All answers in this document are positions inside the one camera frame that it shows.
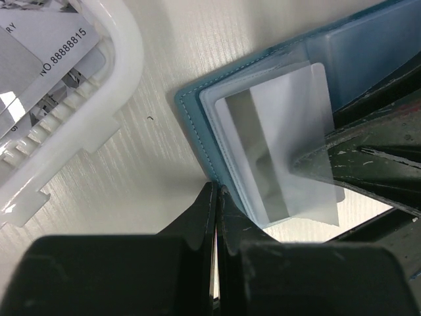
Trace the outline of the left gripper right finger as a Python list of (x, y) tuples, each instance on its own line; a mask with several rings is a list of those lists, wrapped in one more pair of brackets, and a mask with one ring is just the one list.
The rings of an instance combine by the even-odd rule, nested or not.
[(227, 189), (216, 211), (221, 315), (419, 315), (397, 258), (370, 244), (286, 243)]

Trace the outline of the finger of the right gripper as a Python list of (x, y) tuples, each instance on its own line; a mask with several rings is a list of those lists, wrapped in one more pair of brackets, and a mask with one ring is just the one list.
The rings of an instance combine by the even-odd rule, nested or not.
[(420, 99), (341, 109), (334, 123), (325, 145), (296, 159), (293, 170), (327, 182), (316, 166), (326, 155), (334, 184), (419, 215)]
[(335, 128), (342, 128), (420, 89), (420, 64), (405, 64), (366, 93), (334, 111)]

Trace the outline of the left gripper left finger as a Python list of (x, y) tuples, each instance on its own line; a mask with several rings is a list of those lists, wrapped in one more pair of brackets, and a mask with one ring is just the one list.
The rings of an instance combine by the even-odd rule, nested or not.
[(2, 315), (212, 315), (216, 184), (157, 234), (53, 235), (17, 265)]

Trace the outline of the blue leather card holder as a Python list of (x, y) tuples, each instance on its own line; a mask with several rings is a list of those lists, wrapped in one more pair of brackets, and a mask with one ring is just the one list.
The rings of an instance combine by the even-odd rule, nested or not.
[(420, 214), (420, 2), (384, 1), (175, 95), (209, 178), (259, 227), (337, 224), (344, 189)]

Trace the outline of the silver VIP card top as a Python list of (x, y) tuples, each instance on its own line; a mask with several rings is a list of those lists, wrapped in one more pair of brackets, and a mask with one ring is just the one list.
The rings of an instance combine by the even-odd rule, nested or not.
[(215, 109), (247, 205), (262, 226), (289, 217), (251, 92), (219, 99)]

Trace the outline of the white plastic basket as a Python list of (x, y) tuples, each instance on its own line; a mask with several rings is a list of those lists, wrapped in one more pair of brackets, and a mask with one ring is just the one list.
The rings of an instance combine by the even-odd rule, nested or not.
[[(120, 125), (115, 114), (135, 92), (144, 48), (123, 1), (2, 1), (2, 9), (78, 13), (99, 34), (104, 69), (15, 139), (1, 137), (1, 224), (24, 226), (49, 200), (43, 187), (79, 151), (98, 150)], [(1, 27), (1, 95), (18, 97), (41, 61)]]

